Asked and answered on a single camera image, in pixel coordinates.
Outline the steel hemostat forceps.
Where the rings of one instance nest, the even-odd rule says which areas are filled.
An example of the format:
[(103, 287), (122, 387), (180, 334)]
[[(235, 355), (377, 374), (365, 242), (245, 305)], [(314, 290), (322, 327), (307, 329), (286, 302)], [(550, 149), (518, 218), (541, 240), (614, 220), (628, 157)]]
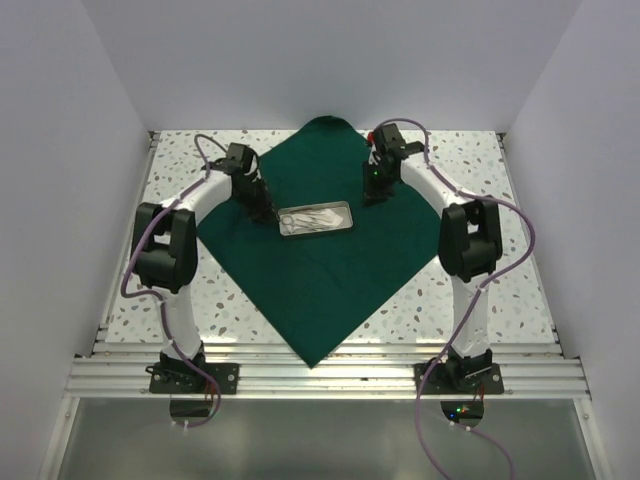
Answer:
[(284, 229), (291, 234), (302, 230), (321, 231), (332, 225), (328, 217), (311, 213), (281, 215), (280, 223)]

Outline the metal tray tin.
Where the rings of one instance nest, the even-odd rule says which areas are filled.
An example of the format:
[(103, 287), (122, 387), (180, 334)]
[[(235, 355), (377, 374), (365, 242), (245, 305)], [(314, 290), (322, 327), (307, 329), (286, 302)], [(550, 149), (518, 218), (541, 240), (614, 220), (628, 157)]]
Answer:
[(301, 237), (349, 230), (354, 226), (346, 201), (283, 208), (277, 212), (282, 237)]

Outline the green surgical cloth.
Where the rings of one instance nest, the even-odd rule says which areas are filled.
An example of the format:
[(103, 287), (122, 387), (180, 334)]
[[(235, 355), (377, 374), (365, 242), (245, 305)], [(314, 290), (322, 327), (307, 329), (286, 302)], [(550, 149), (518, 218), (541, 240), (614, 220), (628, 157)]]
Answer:
[(318, 117), (261, 157), (278, 208), (345, 201), (352, 228), (285, 238), (251, 221), (235, 200), (198, 236), (293, 351), (317, 365), (437, 255), (440, 218), (412, 188), (363, 203), (365, 138), (345, 120)]

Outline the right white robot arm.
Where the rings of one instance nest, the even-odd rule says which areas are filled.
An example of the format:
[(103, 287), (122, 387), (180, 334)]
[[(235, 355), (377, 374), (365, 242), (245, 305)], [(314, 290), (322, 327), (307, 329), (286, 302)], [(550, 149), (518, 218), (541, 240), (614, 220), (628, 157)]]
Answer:
[(493, 353), (488, 335), (488, 298), (482, 282), (502, 257), (499, 207), (455, 186), (429, 163), (427, 146), (407, 142), (398, 126), (387, 123), (367, 135), (369, 158), (363, 163), (364, 204), (394, 195), (394, 185), (414, 189), (440, 219), (438, 260), (451, 278), (454, 324), (441, 357), (421, 374), (421, 392), (473, 392), (491, 376)]

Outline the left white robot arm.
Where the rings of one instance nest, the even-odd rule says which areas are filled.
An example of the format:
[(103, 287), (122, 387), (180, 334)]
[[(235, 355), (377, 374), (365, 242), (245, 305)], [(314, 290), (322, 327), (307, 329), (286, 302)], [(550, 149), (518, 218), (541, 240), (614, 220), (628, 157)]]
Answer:
[(259, 155), (238, 143), (223, 152), (220, 159), (206, 159), (202, 175), (183, 192), (161, 203), (143, 202), (136, 209), (120, 294), (124, 298), (149, 295), (158, 302), (164, 346), (159, 361), (147, 369), (154, 393), (219, 391), (207, 369), (191, 302), (199, 223), (229, 200), (241, 205), (253, 222), (277, 222)]

